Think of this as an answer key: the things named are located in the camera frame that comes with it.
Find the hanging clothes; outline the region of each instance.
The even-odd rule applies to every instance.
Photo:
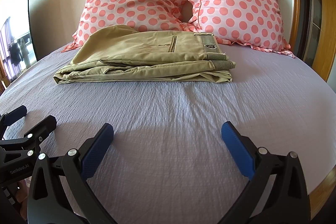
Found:
[[[20,51],[19,46],[18,46],[18,44],[16,42],[11,43],[8,46],[8,51],[9,51],[9,54],[10,54],[11,63],[14,66],[19,65],[19,63],[21,61],[23,61],[23,57],[22,57],[21,51]]]

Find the blue rubber pad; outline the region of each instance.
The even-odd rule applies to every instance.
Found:
[[[237,135],[239,133],[235,132],[229,122],[223,124],[221,133],[222,139],[235,160],[240,173],[252,180],[255,173],[254,159],[239,139]]]
[[[104,124],[97,135],[98,136],[91,145],[91,148],[81,160],[81,176],[84,180],[92,178],[95,175],[98,166],[106,154],[106,151],[110,147],[114,136],[112,125],[109,123]]]
[[[27,115],[27,108],[25,106],[20,106],[17,109],[13,110],[12,112],[6,114],[4,124],[5,126],[9,127],[26,115]]]

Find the khaki pants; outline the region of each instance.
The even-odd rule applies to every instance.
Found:
[[[125,25],[103,28],[56,72],[58,84],[103,81],[231,82],[228,61],[213,34],[137,32]]]

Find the silver screw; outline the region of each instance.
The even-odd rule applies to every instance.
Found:
[[[43,160],[45,158],[45,153],[39,154],[39,160]]]
[[[68,152],[69,156],[74,156],[76,154],[77,154],[77,150],[76,149],[70,149],[69,152]]]
[[[267,149],[265,148],[265,147],[260,147],[259,149],[258,149],[258,152],[260,153],[260,154],[262,154],[262,155],[266,155],[267,154]]]
[[[294,158],[294,159],[297,158],[297,153],[295,153],[294,151],[290,152],[289,154],[292,158]]]

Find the mattress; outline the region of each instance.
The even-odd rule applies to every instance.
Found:
[[[236,61],[232,83],[57,85],[54,73],[77,51],[56,50],[0,97],[0,113],[28,109],[6,138],[54,115],[58,126],[41,152],[57,156],[112,124],[113,143],[88,183],[120,224],[217,223],[247,183],[221,139],[226,121],[257,147],[297,152],[311,192],[336,163],[336,94],[298,58],[220,47]]]

